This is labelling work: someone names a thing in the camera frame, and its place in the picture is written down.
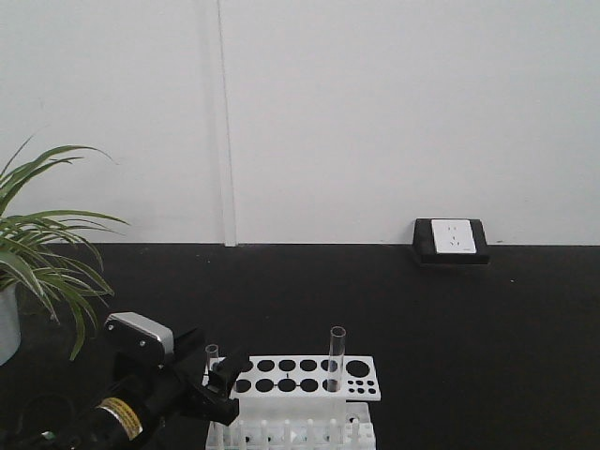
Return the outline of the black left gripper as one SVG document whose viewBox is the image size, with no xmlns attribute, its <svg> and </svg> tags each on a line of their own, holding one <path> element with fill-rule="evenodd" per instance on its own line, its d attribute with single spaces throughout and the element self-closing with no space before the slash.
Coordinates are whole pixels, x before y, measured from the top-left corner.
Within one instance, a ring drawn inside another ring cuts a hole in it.
<svg viewBox="0 0 600 450">
<path fill-rule="evenodd" d="M 161 366 L 147 366 L 118 353 L 114 357 L 110 397 L 124 400 L 143 422 L 174 415 L 229 426 L 239 415 L 239 400 L 231 398 L 235 383 L 249 362 L 247 347 L 236 348 L 208 371 L 204 332 L 191 328 L 182 334 L 167 329 L 161 340 Z"/>
</svg>

